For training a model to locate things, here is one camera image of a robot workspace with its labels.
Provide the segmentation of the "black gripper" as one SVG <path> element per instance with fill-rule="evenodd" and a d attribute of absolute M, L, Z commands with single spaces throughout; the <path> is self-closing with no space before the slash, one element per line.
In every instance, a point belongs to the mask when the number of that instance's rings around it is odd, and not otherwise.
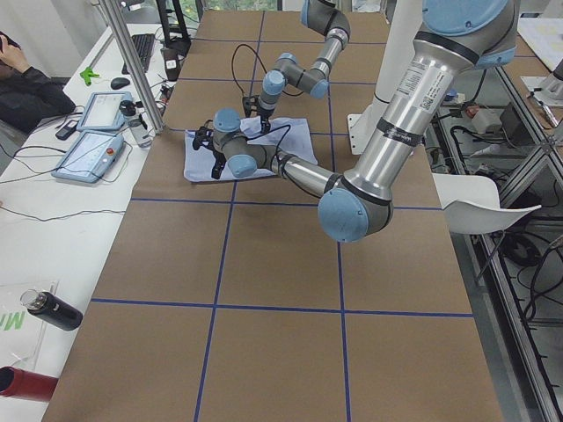
<path fill-rule="evenodd" d="M 211 178 L 219 179 L 223 174 L 223 170 L 226 165 L 226 158 L 223 153 L 220 153 L 218 151 L 214 151 L 213 156 L 215 159 L 215 163 L 212 167 Z"/>
<path fill-rule="evenodd" d="M 258 115 L 260 117 L 260 132 L 265 135 L 271 131 L 271 123 L 270 117 L 272 116 L 272 112 L 269 110 L 261 110 L 258 111 Z"/>

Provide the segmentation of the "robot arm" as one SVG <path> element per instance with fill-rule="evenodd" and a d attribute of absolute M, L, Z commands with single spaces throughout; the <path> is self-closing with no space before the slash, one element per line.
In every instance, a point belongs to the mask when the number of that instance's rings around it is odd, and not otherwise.
<path fill-rule="evenodd" d="M 236 178 L 266 169 L 317 196 L 320 224 L 332 239 L 355 242 L 378 232 L 392 217 L 392 184 L 454 79 L 513 59 L 519 9 L 517 1 L 423 2 L 413 59 L 350 170 L 339 174 L 280 145 L 250 143 L 231 108 L 214 116 L 213 147 Z"/>
<path fill-rule="evenodd" d="M 262 134 L 271 130 L 270 118 L 287 87 L 317 99 L 326 95 L 331 71 L 350 41 L 351 28 L 347 17 L 330 1 L 305 1 L 300 17 L 302 24 L 321 35 L 324 42 L 319 46 L 318 54 L 312 56 L 308 63 L 302 64 L 294 54 L 284 52 L 265 74 L 261 92 L 253 100 Z"/>

